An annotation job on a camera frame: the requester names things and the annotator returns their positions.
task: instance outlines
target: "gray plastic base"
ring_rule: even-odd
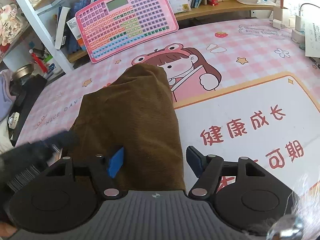
[[[129,191],[122,199],[105,201],[91,220],[76,229],[50,235],[21,229],[10,239],[262,240],[265,237],[248,238],[230,228],[216,217],[207,202],[191,200],[183,191]]]

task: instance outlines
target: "black circle pad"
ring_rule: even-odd
[[[17,224],[35,233],[59,233],[86,222],[97,206],[96,196],[75,182],[44,179],[28,184],[10,200]]]

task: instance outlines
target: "cartoon girl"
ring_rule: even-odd
[[[156,49],[132,61],[132,65],[138,63],[164,68],[175,102],[214,90],[221,82],[219,71],[209,65],[197,49],[184,48],[180,43]]]

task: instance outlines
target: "checkered pattern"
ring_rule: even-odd
[[[155,49],[163,49],[172,43],[181,43],[184,48],[194,47],[202,53],[206,61],[222,75],[217,89],[290,71],[300,78],[320,101],[320,70],[312,67],[312,62],[304,56],[304,51],[299,49],[297,44],[288,39],[276,40],[268,35],[260,37],[242,34],[239,32],[241,25],[264,25],[274,30],[268,19],[200,25],[142,43],[99,63],[81,66],[43,90],[22,128],[18,144],[43,139],[60,130],[70,129],[79,114],[83,95],[95,92],[115,81],[131,66],[135,57],[149,54]],[[225,32],[228,36],[217,38],[216,32]],[[290,36],[291,30],[285,29],[281,32]],[[207,50],[210,44],[216,44],[227,51],[211,53]],[[275,53],[278,49],[288,51],[290,57],[282,58],[280,54]],[[248,63],[237,63],[238,57],[246,58]],[[83,83],[89,79],[92,82],[83,87]]]

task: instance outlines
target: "blue pad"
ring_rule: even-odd
[[[115,155],[109,160],[109,167],[107,169],[108,175],[111,178],[115,178],[118,171],[120,170],[122,164],[123,164],[123,157],[124,157],[124,148],[122,147],[120,150],[118,150]]]

